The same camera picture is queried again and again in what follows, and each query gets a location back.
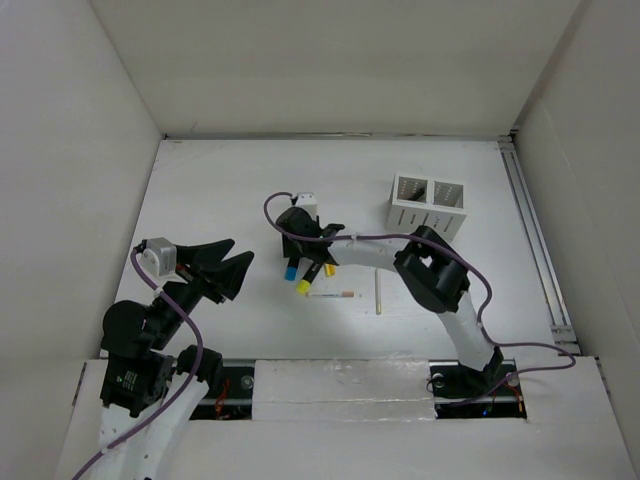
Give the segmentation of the blue cap highlighter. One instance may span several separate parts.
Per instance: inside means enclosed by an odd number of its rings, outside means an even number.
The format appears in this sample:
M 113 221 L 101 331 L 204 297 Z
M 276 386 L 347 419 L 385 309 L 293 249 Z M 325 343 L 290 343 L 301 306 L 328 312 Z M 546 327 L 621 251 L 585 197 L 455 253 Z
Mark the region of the blue cap highlighter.
M 297 258 L 289 258 L 285 269 L 284 279 L 288 282 L 294 282 L 297 277 L 299 260 Z

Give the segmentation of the yellow cap black highlighter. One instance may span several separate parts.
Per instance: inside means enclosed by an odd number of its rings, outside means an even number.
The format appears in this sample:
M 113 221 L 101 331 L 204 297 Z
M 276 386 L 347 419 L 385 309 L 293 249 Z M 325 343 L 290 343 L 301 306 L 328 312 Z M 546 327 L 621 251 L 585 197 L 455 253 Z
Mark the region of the yellow cap black highlighter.
M 317 265 L 310 266 L 305 272 L 305 274 L 303 275 L 298 285 L 296 286 L 296 292 L 300 295 L 306 295 L 311 290 L 311 285 L 315 280 L 315 278 L 317 277 L 317 275 L 318 275 L 318 266 Z

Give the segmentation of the white pen brown tip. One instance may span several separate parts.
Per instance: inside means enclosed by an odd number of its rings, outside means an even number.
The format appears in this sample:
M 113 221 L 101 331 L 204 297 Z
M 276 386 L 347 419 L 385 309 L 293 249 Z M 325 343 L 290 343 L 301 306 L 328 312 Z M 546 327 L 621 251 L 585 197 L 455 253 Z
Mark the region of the white pen brown tip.
M 339 292 L 307 292 L 304 294 L 307 298 L 355 298 L 357 295 L 353 291 Z

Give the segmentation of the thin white yellow pencil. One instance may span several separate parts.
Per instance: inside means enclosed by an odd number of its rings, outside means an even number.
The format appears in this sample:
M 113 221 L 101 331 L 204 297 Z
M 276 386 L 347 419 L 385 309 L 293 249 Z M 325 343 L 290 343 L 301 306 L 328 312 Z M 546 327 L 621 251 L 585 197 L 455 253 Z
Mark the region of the thin white yellow pencil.
M 375 269 L 374 279 L 375 309 L 376 315 L 380 316 L 382 315 L 382 278 L 380 269 Z

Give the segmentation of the orange cap highlighter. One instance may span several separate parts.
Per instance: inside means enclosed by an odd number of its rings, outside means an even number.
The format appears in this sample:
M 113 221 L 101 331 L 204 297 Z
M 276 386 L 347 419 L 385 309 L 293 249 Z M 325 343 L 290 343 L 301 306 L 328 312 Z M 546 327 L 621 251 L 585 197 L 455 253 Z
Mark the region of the orange cap highlighter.
M 427 184 L 421 185 L 407 197 L 407 201 L 424 203 L 426 201 L 426 188 Z

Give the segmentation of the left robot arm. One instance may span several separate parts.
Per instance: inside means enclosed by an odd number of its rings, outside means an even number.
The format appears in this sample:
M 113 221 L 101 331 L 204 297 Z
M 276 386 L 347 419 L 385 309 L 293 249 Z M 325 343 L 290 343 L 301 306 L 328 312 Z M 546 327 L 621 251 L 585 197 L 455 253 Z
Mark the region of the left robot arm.
M 234 417 L 248 402 L 251 368 L 225 366 L 190 317 L 203 299 L 221 304 L 239 294 L 254 254 L 232 255 L 233 246 L 231 239 L 181 246 L 159 237 L 132 248 L 131 266 L 154 298 L 148 305 L 121 300 L 104 314 L 98 450 L 75 478 L 158 479 L 203 400 L 211 400 L 206 410 L 216 419 Z

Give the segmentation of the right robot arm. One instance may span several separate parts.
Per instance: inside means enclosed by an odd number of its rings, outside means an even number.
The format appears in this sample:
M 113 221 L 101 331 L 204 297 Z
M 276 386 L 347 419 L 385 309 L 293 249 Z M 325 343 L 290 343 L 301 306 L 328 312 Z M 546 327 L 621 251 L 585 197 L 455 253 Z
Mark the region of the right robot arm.
M 462 399 L 487 396 L 498 386 L 504 357 L 487 339 L 470 294 L 469 268 L 432 228 L 411 235 L 366 239 L 343 235 L 342 224 L 321 227 L 303 208 L 292 206 L 273 225 L 283 235 L 287 256 L 320 266 L 362 266 L 399 275 L 411 297 L 435 314 L 455 347 L 458 365 L 440 394 Z

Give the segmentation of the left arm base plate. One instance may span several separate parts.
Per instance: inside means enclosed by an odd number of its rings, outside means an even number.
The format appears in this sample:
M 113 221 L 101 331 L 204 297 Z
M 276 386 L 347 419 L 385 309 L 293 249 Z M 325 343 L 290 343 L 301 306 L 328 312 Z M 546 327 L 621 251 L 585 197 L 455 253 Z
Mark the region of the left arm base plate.
M 251 420 L 255 386 L 254 360 L 225 360 L 220 382 L 200 401 L 191 420 Z

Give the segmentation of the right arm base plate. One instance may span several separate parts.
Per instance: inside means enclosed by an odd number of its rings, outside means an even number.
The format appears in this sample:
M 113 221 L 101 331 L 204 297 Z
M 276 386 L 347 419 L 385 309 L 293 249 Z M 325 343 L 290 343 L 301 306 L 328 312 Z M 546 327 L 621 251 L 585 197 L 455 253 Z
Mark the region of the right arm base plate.
M 504 363 L 495 380 L 486 380 L 457 361 L 430 362 L 426 389 L 433 394 L 436 419 L 526 419 L 518 379 L 497 386 L 515 370 L 513 362 Z

